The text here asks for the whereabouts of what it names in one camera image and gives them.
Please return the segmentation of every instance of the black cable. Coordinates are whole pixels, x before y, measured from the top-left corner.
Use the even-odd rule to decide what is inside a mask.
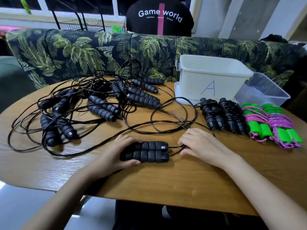
[[[137,110],[137,108],[140,107],[140,104],[137,104],[137,103],[134,103],[134,102],[131,102],[129,100],[127,100],[125,97],[126,95],[128,94],[128,89],[129,87],[136,87],[135,85],[132,84],[131,79],[133,78],[136,78],[138,80],[141,81],[141,85],[139,87],[140,90],[144,90],[144,77],[145,75],[142,73],[142,64],[136,60],[136,59],[130,59],[130,60],[127,60],[125,61],[121,68],[123,68],[123,71],[128,67],[128,66],[132,66],[134,68],[138,68],[138,72],[135,73],[135,74],[130,74],[128,77],[125,77],[123,76],[123,74],[114,74],[114,73],[108,73],[108,72],[104,72],[104,71],[101,71],[101,73],[97,73],[97,74],[94,74],[93,77],[89,78],[88,76],[87,77],[76,77],[74,79],[70,79],[70,80],[67,80],[67,81],[64,81],[62,83],[60,83],[59,85],[57,85],[55,88],[52,89],[52,91],[44,96],[44,97],[41,97],[37,100],[37,102],[35,102],[34,104],[30,105],[28,108],[26,108],[12,123],[12,126],[11,126],[11,131],[8,135],[8,140],[7,140],[7,143],[9,145],[9,147],[14,150],[14,151],[17,151],[17,152],[26,152],[26,151],[32,151],[34,149],[37,149],[39,147],[43,147],[48,153],[50,153],[51,155],[54,155],[54,156],[61,156],[61,157],[73,157],[73,156],[78,156],[78,155],[82,155],[82,154],[85,154],[87,152],[90,152],[91,150],[101,146],[101,145],[104,145],[105,143],[109,142],[111,139],[117,137],[118,135],[124,133],[125,131],[128,131],[128,130],[132,130],[134,132],[137,132],[137,133],[140,133],[140,134],[145,134],[145,135],[152,135],[152,134],[170,134],[170,133],[174,133],[176,131],[179,131],[181,129],[188,129],[192,123],[196,123],[196,124],[199,124],[200,126],[202,127],[205,127],[206,129],[208,129],[208,127],[200,124],[200,123],[197,123],[195,122],[196,118],[197,118],[197,110],[196,110],[196,107],[186,98],[184,97],[174,97],[175,96],[175,93],[174,91],[169,88],[168,86],[166,85],[163,85],[164,87],[168,88],[169,90],[171,90],[171,92],[173,93],[170,94],[169,92],[167,92],[166,90],[164,89],[161,89],[161,88],[158,88],[159,90],[161,91],[164,91],[165,93],[167,93],[169,96],[170,96],[170,99],[163,102],[163,103],[159,103],[158,107],[153,110],[151,116],[150,116],[150,121],[147,121],[147,122],[144,122],[144,123],[139,123],[139,124],[135,124],[133,126],[130,126],[129,123],[128,123],[128,115],[130,113],[133,113]],[[94,119],[94,120],[87,120],[87,121],[80,121],[80,120],[74,120],[73,119],[73,114],[74,112],[86,112],[88,111],[87,110],[87,106],[93,106],[93,105],[97,105],[97,104],[92,104],[89,102],[89,100],[87,101],[87,105],[83,105],[81,106],[81,96],[82,94],[86,93],[87,96],[90,96],[91,93],[95,92],[96,94],[103,94],[105,95],[106,98],[108,97],[115,97],[115,93],[114,92],[111,92],[111,91],[107,91],[107,92],[103,92],[103,91],[97,91],[96,89],[98,89],[99,87],[97,87],[97,83],[101,83],[102,85],[103,84],[110,84],[111,82],[114,82],[116,81],[116,77],[120,77],[122,81],[124,81],[124,90],[123,90],[123,95],[121,98],[117,98],[117,102],[110,102],[108,104],[117,104],[118,105],[118,108],[121,110],[121,117],[122,117],[122,120],[124,121],[124,123],[127,125],[127,128],[125,130],[122,130],[120,132],[118,132],[117,134],[109,137],[108,139],[100,142],[99,144],[97,145],[94,145],[84,151],[81,151],[81,152],[77,152],[77,153],[71,153],[71,154],[61,154],[61,153],[57,153],[57,152],[54,152],[52,151],[46,141],[45,141],[45,135],[46,135],[46,132],[48,130],[48,127],[49,126],[53,126],[53,127],[59,127],[59,126],[63,126],[65,125],[66,123],[70,124],[71,126],[74,126],[75,124],[95,124],[95,126],[87,131],[86,133],[84,133],[83,135],[80,135],[78,139],[82,139],[83,137],[89,135],[90,133],[92,133],[100,124],[102,124],[103,122],[105,122],[104,119],[102,118],[98,118],[98,119]],[[59,86],[61,85],[64,85],[64,84],[68,84],[68,86],[64,87],[64,88],[58,88]],[[57,93],[63,91],[63,90],[71,90],[72,88],[75,88],[76,91],[73,92],[73,93],[70,93],[68,95],[58,95],[57,96]],[[34,110],[32,111],[30,114],[26,115],[25,117],[23,117],[22,119],[21,116],[23,116],[25,114],[25,112],[31,108],[32,106],[34,106],[35,104],[37,105],[37,107],[39,107],[39,103],[43,100],[43,99],[48,99],[50,97],[58,97],[58,98],[66,98],[68,101],[69,101],[69,108],[68,110],[66,110],[64,113],[53,113],[53,108],[51,109],[52,111],[50,110],[45,110],[45,109],[40,109],[38,108],[37,110]],[[187,109],[184,107],[184,105],[182,105],[181,103],[179,103],[177,101],[178,98],[181,98],[181,99],[184,99],[186,100],[187,102],[189,102],[189,104],[193,107],[194,109],[194,116],[193,116],[193,119],[192,120],[188,120],[188,111]],[[177,102],[184,110],[185,110],[185,116],[176,116],[175,114],[173,113],[170,113],[170,112],[167,112],[164,110],[165,107],[167,107],[168,105],[171,105],[172,103],[174,102]],[[170,120],[153,120],[153,116],[154,114],[159,111],[159,112],[163,112],[163,113],[166,113],[168,115],[171,115],[173,116],[174,118],[176,118],[178,121],[170,121]],[[30,128],[30,125],[31,123],[38,117],[40,117],[41,115],[45,115],[47,116],[49,119],[50,119],[50,123],[49,125],[42,129],[42,128],[34,128],[34,129],[31,129]],[[175,124],[177,125],[176,128],[173,128],[173,129],[168,129],[168,130],[164,130],[164,131],[161,131],[161,130],[158,130],[156,128],[156,126],[154,125],[155,123],[172,123],[172,124]],[[139,126],[142,126],[142,125],[147,125],[147,124],[150,124],[152,125],[154,131],[141,131],[141,130],[137,130],[136,128],[139,127]],[[37,142],[35,140],[33,140],[31,138],[31,134],[33,133],[36,133],[36,132],[42,132],[42,141],[41,142]],[[16,149],[12,146],[11,144],[11,136],[13,133],[18,133],[18,134],[25,134],[27,135],[27,137],[30,139],[30,141],[32,141],[33,143],[37,144],[37,146],[35,147],[32,147],[32,148],[28,148],[28,149]],[[63,144],[66,144],[66,143],[69,143],[71,141],[74,141],[76,139],[73,139],[73,140],[65,140],[63,142]],[[184,146],[172,146],[172,147],[169,147],[169,148],[184,148]]]

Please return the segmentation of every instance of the person's left hand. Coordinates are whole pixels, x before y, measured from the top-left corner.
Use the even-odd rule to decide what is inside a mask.
[[[140,164],[141,162],[138,160],[121,161],[119,159],[120,153],[135,142],[142,143],[143,140],[129,135],[119,135],[101,152],[99,157],[83,168],[84,171],[89,173],[93,180],[97,180],[109,176],[117,170],[127,169]]]

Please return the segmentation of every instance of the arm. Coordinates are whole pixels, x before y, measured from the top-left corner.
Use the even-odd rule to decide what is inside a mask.
[[[64,229],[87,187],[99,178],[117,170],[138,165],[137,160],[120,161],[119,155],[134,142],[143,142],[128,135],[118,136],[101,155],[75,172],[61,189],[29,220],[22,230]]]
[[[270,230],[306,229],[307,213],[239,155],[207,132],[191,128],[179,139],[180,154],[220,167],[234,180]]]

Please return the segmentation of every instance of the person's right hand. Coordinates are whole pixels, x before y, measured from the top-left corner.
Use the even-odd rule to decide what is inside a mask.
[[[222,169],[228,163],[241,158],[218,139],[199,128],[188,129],[179,139],[178,144],[189,147],[184,148],[180,155],[190,154]]]

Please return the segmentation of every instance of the wire basket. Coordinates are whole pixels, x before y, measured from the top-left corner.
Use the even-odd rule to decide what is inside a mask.
[[[104,31],[104,26],[101,19],[85,18],[59,22],[62,30],[75,30],[75,31]]]

